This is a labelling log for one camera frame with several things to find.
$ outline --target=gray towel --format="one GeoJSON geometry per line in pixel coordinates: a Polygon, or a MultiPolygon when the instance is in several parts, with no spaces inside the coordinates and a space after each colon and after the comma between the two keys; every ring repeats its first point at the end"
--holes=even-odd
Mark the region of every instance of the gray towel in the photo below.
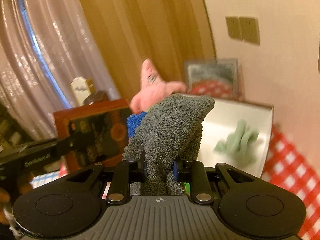
{"type": "Polygon", "coordinates": [[[202,121],[212,110],[208,96],[171,95],[154,105],[129,139],[123,159],[139,159],[145,150],[146,182],[133,183],[133,195],[181,195],[184,183],[174,180],[172,163],[196,160],[202,135],[202,121]]]}

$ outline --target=white box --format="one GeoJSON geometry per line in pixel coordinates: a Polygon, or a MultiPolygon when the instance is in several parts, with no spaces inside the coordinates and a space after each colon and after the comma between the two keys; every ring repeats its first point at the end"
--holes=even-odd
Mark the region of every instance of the white box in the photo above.
{"type": "Polygon", "coordinates": [[[271,138],[273,107],[221,98],[214,100],[214,108],[202,122],[203,133],[197,160],[206,167],[215,167],[216,163],[227,163],[260,178],[271,138]],[[235,132],[237,122],[241,119],[259,131],[258,139],[252,145],[252,153],[256,161],[245,167],[239,166],[230,156],[214,151],[218,141],[225,141],[230,133],[235,132]]]}

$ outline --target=plush toy's arm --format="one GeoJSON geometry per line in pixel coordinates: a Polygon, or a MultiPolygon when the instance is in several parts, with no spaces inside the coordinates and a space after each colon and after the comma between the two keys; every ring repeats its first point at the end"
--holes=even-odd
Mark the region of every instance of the plush toy's arm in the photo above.
{"type": "Polygon", "coordinates": [[[166,90],[168,95],[173,92],[185,93],[187,91],[187,86],[183,82],[171,81],[167,83],[166,90]]]}
{"type": "Polygon", "coordinates": [[[140,100],[141,100],[140,99],[140,95],[138,93],[132,98],[132,100],[130,102],[130,108],[131,108],[131,110],[132,110],[132,112],[134,114],[140,114],[141,113],[141,102],[140,102],[140,100]]]}

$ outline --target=framed picture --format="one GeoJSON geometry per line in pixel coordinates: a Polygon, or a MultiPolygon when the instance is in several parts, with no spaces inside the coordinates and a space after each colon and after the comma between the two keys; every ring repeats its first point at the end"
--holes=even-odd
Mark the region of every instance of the framed picture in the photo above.
{"type": "Polygon", "coordinates": [[[132,114],[128,101],[103,101],[53,113],[59,138],[75,132],[93,132],[95,144],[86,152],[65,155],[68,172],[77,171],[91,163],[103,162],[115,166],[122,160],[128,145],[127,118],[132,114]]]}
{"type": "Polygon", "coordinates": [[[185,73],[190,94],[215,98],[239,98],[237,59],[187,61],[185,73]]]}

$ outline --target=plush toy's eye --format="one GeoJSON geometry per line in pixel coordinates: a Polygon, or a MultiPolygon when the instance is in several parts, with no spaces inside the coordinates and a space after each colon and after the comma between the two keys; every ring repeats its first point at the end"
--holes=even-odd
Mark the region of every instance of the plush toy's eye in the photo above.
{"type": "Polygon", "coordinates": [[[150,75],[148,76],[148,82],[152,84],[154,81],[156,81],[156,78],[157,78],[156,76],[150,75]]]}

